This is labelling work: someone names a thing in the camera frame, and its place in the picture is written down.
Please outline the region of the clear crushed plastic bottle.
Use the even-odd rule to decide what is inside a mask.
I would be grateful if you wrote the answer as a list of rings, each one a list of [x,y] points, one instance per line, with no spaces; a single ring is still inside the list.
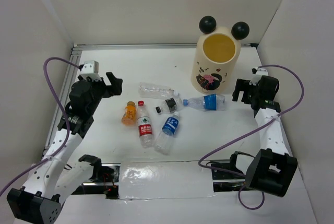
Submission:
[[[179,96],[179,93],[170,87],[150,84],[146,82],[139,83],[138,92],[142,98],[161,99],[161,100]]]

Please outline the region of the clear bottle blue label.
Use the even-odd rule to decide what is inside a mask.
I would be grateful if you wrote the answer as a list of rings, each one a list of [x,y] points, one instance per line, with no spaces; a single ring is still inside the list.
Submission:
[[[198,98],[184,99],[183,106],[201,111],[224,111],[225,96],[212,94]]]

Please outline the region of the orange juice bottle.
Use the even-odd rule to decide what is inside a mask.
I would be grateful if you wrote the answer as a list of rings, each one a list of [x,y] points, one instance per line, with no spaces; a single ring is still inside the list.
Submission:
[[[134,125],[136,122],[136,105],[133,101],[128,101],[122,117],[122,123],[126,126]]]

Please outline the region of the red label water bottle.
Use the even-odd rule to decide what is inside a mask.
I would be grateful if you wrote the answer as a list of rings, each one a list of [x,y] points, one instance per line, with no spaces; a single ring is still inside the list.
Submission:
[[[151,118],[144,101],[138,101],[137,105],[136,116],[140,143],[144,148],[149,148],[154,142]]]

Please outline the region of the small bottle black label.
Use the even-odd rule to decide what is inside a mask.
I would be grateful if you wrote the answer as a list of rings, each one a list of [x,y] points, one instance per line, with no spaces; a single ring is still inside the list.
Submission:
[[[183,101],[179,97],[171,97],[162,101],[161,105],[156,107],[158,114],[171,114],[183,109]]]

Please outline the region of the blue label bottle white cap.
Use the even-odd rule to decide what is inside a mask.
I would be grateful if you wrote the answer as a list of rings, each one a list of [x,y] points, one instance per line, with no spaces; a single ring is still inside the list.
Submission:
[[[154,143],[155,151],[163,155],[169,155],[171,148],[173,146],[174,136],[177,132],[179,124],[180,124],[179,112],[174,112],[173,114],[171,114],[171,116],[169,116],[166,119]]]

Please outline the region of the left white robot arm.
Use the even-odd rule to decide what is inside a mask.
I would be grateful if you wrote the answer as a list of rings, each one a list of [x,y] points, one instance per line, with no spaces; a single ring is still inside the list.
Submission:
[[[7,194],[7,202],[16,219],[54,223],[67,198],[81,183],[102,178],[102,161],[96,156],[83,155],[69,170],[64,168],[91,127],[101,100],[122,93],[122,79],[112,72],[107,72],[106,76],[109,85],[100,76],[96,79],[79,76],[72,85],[65,114],[44,156],[45,162],[33,169],[33,174],[20,189],[12,188]]]

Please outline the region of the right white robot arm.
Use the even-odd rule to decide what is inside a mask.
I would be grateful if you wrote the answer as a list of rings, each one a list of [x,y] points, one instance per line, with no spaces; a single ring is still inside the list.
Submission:
[[[280,118],[280,104],[274,101],[279,81],[270,76],[261,76],[257,81],[238,79],[232,94],[237,101],[249,104],[254,111],[258,126],[260,150],[255,157],[236,151],[228,165],[233,178],[245,175],[248,188],[283,197],[297,169],[297,159],[292,157],[285,146]]]

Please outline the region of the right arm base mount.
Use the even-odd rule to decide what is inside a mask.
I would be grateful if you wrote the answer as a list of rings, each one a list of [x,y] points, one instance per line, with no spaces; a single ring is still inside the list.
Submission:
[[[230,168],[230,163],[227,160],[208,161],[206,165],[213,167],[211,174],[214,192],[236,192],[244,185],[244,178],[242,176],[217,170],[217,168],[221,168],[240,173],[238,169]]]

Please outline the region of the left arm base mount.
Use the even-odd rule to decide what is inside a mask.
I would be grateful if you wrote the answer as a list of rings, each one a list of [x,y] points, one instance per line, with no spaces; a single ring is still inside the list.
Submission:
[[[81,183],[72,195],[102,195],[106,199],[118,199],[120,168],[120,163],[102,164],[97,177]]]

